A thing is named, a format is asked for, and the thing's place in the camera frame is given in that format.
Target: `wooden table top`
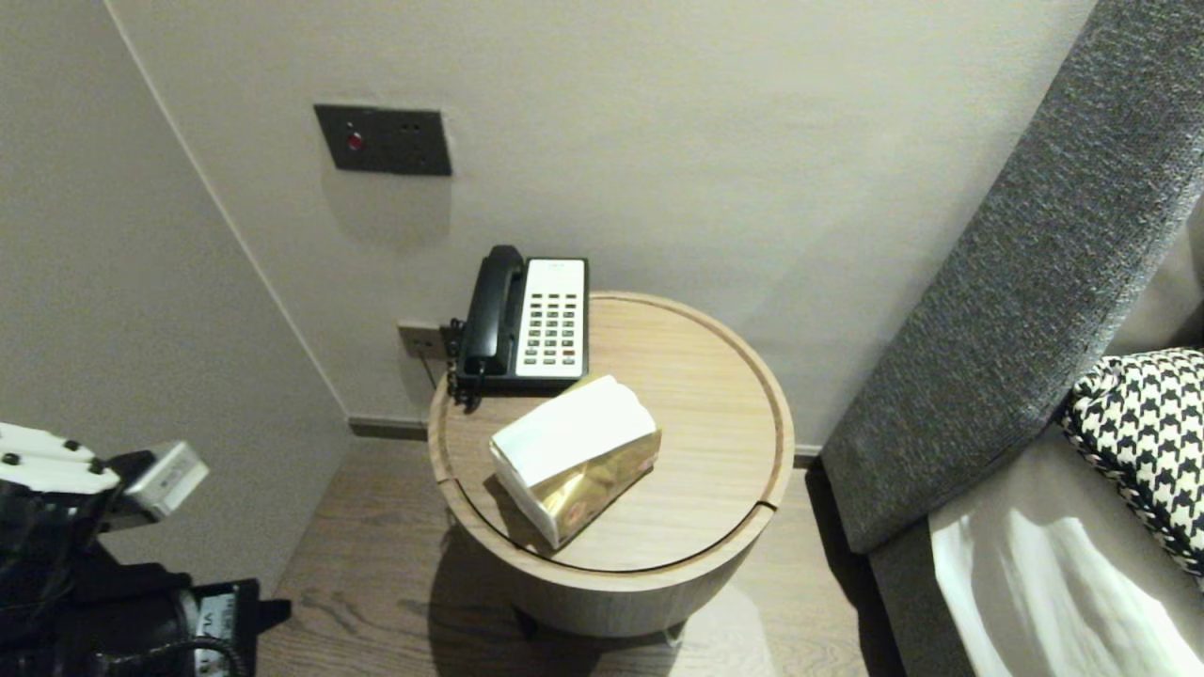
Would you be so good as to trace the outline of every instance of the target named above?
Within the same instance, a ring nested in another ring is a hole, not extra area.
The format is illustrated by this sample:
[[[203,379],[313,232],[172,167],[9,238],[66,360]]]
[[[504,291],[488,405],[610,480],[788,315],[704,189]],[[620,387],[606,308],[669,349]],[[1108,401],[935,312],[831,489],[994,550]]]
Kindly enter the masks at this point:
[[[465,414],[444,381],[431,405],[431,460],[436,479],[454,481],[472,506],[456,512],[470,531],[479,519],[544,560],[632,572],[683,563],[727,538],[757,506],[775,510],[793,426],[756,353],[718,320],[656,296],[594,293],[589,313],[590,372],[630,387],[662,429],[653,472],[551,552],[494,477],[489,453],[495,432],[547,398],[486,396]]]

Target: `white wall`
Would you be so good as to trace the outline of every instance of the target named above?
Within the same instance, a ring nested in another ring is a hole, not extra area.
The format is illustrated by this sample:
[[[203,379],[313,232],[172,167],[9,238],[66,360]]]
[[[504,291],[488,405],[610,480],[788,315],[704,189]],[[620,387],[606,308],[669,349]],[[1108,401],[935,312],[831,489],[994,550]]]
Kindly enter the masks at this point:
[[[424,414],[393,322],[512,242],[719,317],[820,443],[1092,2],[110,5],[349,413]],[[456,176],[334,170],[319,101],[443,110]]]
[[[272,589],[350,436],[95,2],[0,2],[0,420],[212,469],[125,561]]]

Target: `baseboard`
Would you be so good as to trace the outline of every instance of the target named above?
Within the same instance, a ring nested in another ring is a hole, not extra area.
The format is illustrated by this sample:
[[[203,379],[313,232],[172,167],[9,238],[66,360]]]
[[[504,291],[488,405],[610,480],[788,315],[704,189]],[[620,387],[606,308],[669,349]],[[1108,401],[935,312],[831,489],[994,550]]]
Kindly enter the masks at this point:
[[[379,437],[383,440],[426,440],[426,422],[417,418],[374,418],[370,416],[349,416],[347,426],[356,437]]]
[[[810,467],[820,458],[819,445],[795,445],[795,467]]]
[[[347,425],[356,437],[380,437],[384,440],[426,440],[426,422],[417,418],[376,418],[352,416]],[[809,467],[820,455],[819,445],[795,445],[795,467]]]

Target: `wooden floor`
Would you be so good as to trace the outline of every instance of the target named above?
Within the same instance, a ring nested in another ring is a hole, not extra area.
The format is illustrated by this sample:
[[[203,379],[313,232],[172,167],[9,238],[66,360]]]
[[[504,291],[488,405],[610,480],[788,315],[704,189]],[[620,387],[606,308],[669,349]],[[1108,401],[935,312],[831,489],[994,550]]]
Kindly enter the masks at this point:
[[[362,440],[323,499],[276,596],[290,622],[260,640],[259,675],[866,675],[857,613],[828,571],[803,471],[732,582],[661,637],[525,640],[478,575],[423,442]]]

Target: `telephone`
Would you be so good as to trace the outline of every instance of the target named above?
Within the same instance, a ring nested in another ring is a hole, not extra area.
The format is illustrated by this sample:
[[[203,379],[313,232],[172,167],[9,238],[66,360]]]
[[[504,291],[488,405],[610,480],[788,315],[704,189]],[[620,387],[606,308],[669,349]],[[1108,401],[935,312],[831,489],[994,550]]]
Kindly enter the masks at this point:
[[[509,245],[480,261],[468,319],[452,320],[449,387],[472,411],[484,393],[568,388],[589,372],[589,261]]]

